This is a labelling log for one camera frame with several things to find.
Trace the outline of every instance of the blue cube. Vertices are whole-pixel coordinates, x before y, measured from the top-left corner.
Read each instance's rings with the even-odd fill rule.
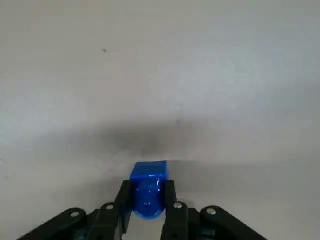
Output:
[[[165,209],[163,182],[168,180],[167,161],[137,162],[130,175],[134,184],[134,212],[155,219]]]

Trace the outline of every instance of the bolt head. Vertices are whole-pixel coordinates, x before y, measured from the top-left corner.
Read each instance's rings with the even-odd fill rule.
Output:
[[[112,210],[112,209],[114,209],[114,206],[112,204],[110,204],[110,205],[106,206],[106,209],[107,210]]]
[[[80,213],[79,213],[78,211],[74,211],[74,212],[71,213],[71,217],[72,217],[72,218],[76,218],[76,217],[78,217],[79,215],[80,215]]]
[[[216,210],[214,210],[212,207],[209,207],[207,210],[206,210],[206,213],[209,214],[209,215],[216,215]]]
[[[182,204],[181,204],[181,202],[176,201],[176,202],[173,204],[173,207],[174,207],[175,209],[181,209],[181,208],[182,208]]]

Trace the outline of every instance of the screw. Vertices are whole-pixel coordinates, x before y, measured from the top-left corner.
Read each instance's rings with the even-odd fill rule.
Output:
[[[80,215],[80,213],[78,211],[74,211],[71,213],[72,218],[78,217],[79,215]]]
[[[206,213],[209,214],[209,215],[216,215],[216,210],[214,210],[212,207],[209,207],[207,210],[206,210]]]
[[[114,206],[112,204],[110,204],[110,205],[106,206],[106,209],[107,210],[112,210],[112,209],[114,209]]]
[[[176,202],[173,204],[173,206],[174,206],[175,209],[180,209],[180,208],[182,208],[181,202],[178,202],[178,201],[176,201]]]

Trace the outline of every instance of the metal screw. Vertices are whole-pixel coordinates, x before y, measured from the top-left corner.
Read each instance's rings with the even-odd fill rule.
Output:
[[[71,213],[72,218],[78,217],[79,215],[80,215],[80,213],[78,211],[74,211]]]
[[[209,207],[207,210],[206,210],[206,213],[209,214],[209,215],[216,215],[216,210],[214,210],[212,207]]]
[[[182,208],[181,202],[178,202],[178,201],[176,201],[176,202],[173,204],[173,206],[174,206],[175,209],[180,209],[180,208]]]
[[[110,205],[106,206],[106,209],[107,210],[112,210],[112,209],[114,209],[114,206],[112,204],[110,204]]]

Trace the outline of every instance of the white table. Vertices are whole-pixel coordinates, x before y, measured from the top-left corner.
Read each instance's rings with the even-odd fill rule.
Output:
[[[0,0],[0,239],[154,160],[198,209],[318,239],[319,43],[318,0]]]

